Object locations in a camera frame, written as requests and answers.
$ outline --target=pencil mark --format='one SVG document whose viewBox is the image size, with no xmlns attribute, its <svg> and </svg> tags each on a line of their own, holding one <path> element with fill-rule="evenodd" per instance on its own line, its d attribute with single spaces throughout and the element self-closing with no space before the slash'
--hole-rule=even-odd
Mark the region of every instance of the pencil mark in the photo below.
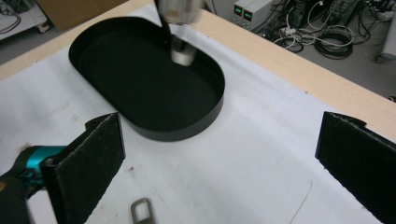
<svg viewBox="0 0 396 224">
<path fill-rule="evenodd" d="M 291 222 L 293 222 L 293 220 L 297 216 L 298 212 L 300 212 L 300 209 L 303 207 L 303 204 L 305 203 L 305 200 L 308 198 L 308 195 L 311 192 L 311 189 L 312 189 L 312 180 L 311 180 L 311 185 L 309 186 L 309 191 L 306 193 L 305 198 L 303 199 L 303 202 L 300 204 L 300 207 L 297 209 L 297 212 L 294 214 L 294 216 L 291 219 L 291 221 L 289 222 L 289 224 L 291 224 Z"/>
</svg>

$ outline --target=black tool handle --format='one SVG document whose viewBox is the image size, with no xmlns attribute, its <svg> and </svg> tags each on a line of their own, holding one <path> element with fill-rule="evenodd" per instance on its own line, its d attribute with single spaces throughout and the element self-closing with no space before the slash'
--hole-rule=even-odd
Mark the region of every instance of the black tool handle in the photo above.
<svg viewBox="0 0 396 224">
<path fill-rule="evenodd" d="M 34 223 L 26 203 L 23 183 L 14 176 L 0 176 L 0 223 Z"/>
</svg>

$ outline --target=gray floor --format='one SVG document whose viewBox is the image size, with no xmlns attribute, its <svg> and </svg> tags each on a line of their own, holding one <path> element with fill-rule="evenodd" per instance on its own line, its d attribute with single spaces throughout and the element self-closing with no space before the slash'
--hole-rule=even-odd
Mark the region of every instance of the gray floor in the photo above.
<svg viewBox="0 0 396 224">
<path fill-rule="evenodd" d="M 375 62 L 375 56 L 379 55 L 382 50 L 385 40 L 383 37 L 386 36 L 388 28 L 389 23 L 378 24 L 373 30 L 373 36 L 380 38 L 372 38 L 365 44 L 355 46 L 353 54 L 344 60 L 330 60 L 319 54 L 313 46 L 305 47 L 299 55 L 379 95 L 387 98 L 395 96 L 396 60 L 384 63 Z M 44 34 L 40 34 L 33 28 L 0 40 L 0 64 L 61 34 L 62 32 L 54 27 Z"/>
</svg>

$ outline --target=brown cardboard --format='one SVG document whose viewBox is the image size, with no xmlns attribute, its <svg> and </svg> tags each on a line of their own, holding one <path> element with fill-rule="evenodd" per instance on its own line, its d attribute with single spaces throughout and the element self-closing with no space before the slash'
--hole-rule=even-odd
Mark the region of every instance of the brown cardboard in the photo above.
<svg viewBox="0 0 396 224">
<path fill-rule="evenodd" d="M 128 0 L 36 0 L 62 31 L 92 19 Z"/>
</svg>

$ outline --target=black oval tray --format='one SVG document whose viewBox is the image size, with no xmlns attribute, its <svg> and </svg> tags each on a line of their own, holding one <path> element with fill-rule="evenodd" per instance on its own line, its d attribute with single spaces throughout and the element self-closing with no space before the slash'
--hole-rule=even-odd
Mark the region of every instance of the black oval tray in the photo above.
<svg viewBox="0 0 396 224">
<path fill-rule="evenodd" d="M 197 50 L 191 66 L 173 63 L 170 36 L 140 18 L 101 21 L 69 50 L 73 66 L 133 128 L 150 139 L 194 136 L 218 116 L 225 87 L 219 65 Z"/>
</svg>

